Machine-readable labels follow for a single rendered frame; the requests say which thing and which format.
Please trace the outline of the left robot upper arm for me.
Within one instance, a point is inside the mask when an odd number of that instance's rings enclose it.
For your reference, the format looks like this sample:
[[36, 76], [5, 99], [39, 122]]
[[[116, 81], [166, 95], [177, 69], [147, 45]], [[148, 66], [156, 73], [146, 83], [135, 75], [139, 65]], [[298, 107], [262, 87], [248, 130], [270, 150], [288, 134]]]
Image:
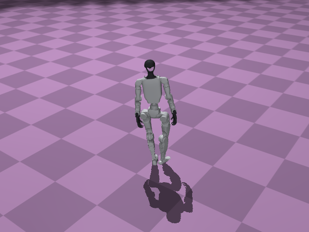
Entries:
[[135, 93], [136, 93], [136, 101], [140, 102], [142, 101], [142, 96], [141, 94], [141, 85], [142, 85], [142, 78], [137, 79], [135, 82]]

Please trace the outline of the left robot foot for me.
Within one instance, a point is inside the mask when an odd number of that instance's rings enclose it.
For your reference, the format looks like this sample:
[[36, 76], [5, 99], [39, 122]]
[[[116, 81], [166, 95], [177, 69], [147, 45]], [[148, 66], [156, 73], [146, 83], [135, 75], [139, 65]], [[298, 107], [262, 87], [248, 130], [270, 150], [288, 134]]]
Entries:
[[152, 165], [157, 165], [158, 155], [155, 154], [156, 160], [152, 160]]

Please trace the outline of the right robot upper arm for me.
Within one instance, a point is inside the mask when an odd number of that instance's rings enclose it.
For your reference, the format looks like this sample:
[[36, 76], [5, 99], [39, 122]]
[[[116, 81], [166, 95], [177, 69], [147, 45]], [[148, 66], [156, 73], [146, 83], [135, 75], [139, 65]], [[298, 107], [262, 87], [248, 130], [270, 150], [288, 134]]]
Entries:
[[160, 77], [160, 81], [164, 87], [164, 91], [165, 91], [165, 99], [166, 100], [170, 100], [171, 99], [171, 96], [170, 96], [170, 87], [169, 87], [169, 81], [166, 77]]

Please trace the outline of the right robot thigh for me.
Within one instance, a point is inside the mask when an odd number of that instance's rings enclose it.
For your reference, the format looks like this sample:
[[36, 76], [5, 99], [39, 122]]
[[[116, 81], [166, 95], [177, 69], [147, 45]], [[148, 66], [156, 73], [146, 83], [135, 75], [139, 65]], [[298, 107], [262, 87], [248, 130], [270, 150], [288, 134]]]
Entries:
[[162, 140], [163, 140], [164, 137], [168, 138], [169, 131], [170, 131], [170, 120], [169, 120], [168, 112], [160, 111], [159, 118], [160, 118], [160, 121], [161, 121], [162, 135], [160, 135], [158, 139], [162, 143]]

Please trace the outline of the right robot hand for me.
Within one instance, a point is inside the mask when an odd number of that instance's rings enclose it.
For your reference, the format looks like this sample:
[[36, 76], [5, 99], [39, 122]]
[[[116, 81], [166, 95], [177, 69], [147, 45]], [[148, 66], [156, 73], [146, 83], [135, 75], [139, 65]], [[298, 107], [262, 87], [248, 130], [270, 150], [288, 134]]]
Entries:
[[173, 110], [173, 117], [171, 118], [171, 120], [173, 119], [173, 124], [172, 125], [176, 125], [177, 124], [177, 116], [176, 116], [176, 114], [177, 114], [177, 112], [176, 112], [176, 110]]

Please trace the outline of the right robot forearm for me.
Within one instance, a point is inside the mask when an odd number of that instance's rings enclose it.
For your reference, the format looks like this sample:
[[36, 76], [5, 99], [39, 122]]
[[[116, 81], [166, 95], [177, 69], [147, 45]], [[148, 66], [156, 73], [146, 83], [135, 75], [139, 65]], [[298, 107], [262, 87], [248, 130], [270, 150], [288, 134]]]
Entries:
[[175, 109], [175, 105], [174, 105], [174, 100], [173, 100], [172, 94], [170, 94], [170, 96], [171, 96], [171, 99], [168, 100], [168, 104], [169, 104], [169, 107], [171, 109], [171, 112], [173, 113], [173, 110], [176, 110], [176, 109]]

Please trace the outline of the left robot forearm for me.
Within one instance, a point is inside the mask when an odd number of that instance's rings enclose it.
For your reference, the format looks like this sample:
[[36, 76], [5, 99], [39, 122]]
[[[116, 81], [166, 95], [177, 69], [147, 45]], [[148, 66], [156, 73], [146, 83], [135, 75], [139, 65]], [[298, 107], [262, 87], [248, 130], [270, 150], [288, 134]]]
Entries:
[[135, 115], [136, 115], [136, 113], [138, 113], [140, 115], [140, 105], [141, 105], [141, 102], [136, 101], [136, 96], [135, 96]]

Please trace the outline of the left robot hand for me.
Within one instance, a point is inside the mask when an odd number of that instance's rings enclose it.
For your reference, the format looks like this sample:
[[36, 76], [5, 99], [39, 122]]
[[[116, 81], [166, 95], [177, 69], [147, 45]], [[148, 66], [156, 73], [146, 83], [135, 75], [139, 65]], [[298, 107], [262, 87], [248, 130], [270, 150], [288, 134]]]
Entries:
[[[141, 125], [141, 123], [142, 123], [142, 121], [140, 120], [140, 115], [138, 114], [138, 113], [136, 113], [136, 121], [137, 121], [137, 125], [138, 125], [138, 127], [139, 128], [143, 128], [142, 126], [143, 125]], [[141, 123], [140, 123], [141, 122]]]

